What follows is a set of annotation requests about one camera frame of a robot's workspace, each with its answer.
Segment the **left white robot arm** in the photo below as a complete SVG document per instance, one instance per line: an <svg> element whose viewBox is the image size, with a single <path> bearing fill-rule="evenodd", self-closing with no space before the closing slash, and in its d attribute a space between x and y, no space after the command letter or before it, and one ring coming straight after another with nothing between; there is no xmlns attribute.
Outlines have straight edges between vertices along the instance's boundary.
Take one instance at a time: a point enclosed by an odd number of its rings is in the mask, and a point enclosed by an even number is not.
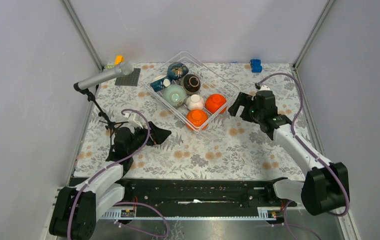
<svg viewBox="0 0 380 240"><path fill-rule="evenodd" d="M97 221L115 203L128 205L132 190L119 184L131 168L133 156L144 146L160 145L171 135L170 130L157 127L120 126L111 132L110 149L98 173L76 186L63 187L57 196L48 232L71 240L88 240Z"/></svg>

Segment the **orange bowl white inside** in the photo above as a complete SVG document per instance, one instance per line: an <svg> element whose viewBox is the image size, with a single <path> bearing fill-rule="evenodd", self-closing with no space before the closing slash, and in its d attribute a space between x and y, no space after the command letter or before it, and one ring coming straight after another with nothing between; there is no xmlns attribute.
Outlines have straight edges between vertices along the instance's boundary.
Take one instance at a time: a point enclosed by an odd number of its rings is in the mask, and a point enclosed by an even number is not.
<svg viewBox="0 0 380 240"><path fill-rule="evenodd" d="M186 124L186 126L192 131L204 130L208 126L205 125L204 127L201 127L208 120L208 115L201 109L191 110L187 114L186 119L190 122L190 124Z"/></svg>

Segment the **white flower-shaped bowl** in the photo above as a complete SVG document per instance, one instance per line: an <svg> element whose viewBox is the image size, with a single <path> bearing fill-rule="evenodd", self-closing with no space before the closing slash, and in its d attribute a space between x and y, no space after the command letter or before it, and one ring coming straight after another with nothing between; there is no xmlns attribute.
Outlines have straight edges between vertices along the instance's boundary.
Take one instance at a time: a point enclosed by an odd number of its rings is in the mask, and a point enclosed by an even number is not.
<svg viewBox="0 0 380 240"><path fill-rule="evenodd" d="M185 104L190 111L202 110L205 105L205 100L200 95L193 94L187 98Z"/></svg>

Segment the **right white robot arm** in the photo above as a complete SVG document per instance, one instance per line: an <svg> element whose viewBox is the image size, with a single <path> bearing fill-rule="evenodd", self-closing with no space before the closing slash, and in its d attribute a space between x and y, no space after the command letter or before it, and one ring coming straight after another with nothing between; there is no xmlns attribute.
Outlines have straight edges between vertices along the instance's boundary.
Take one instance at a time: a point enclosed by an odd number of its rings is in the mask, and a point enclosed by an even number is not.
<svg viewBox="0 0 380 240"><path fill-rule="evenodd" d="M231 116L236 116L242 108L240 118L258 124L260 130L281 146L302 170L305 180L288 178L273 180L272 188L264 193L266 203L277 206L284 199L304 205L313 216L332 213L350 207L348 169L316 151L304 138L298 136L294 122L286 115L279 114L275 95L271 90L260 90L255 95L240 92L228 108Z"/></svg>

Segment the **celadon green ceramic bowl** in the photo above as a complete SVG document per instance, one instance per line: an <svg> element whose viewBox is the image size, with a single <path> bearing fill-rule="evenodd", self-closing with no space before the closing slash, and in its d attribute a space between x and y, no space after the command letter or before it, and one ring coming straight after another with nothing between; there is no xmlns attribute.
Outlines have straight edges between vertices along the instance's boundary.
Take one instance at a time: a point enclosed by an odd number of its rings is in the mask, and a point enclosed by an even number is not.
<svg viewBox="0 0 380 240"><path fill-rule="evenodd" d="M187 93L184 87L172 84L162 91L162 98L174 108L184 105L187 99Z"/></svg>

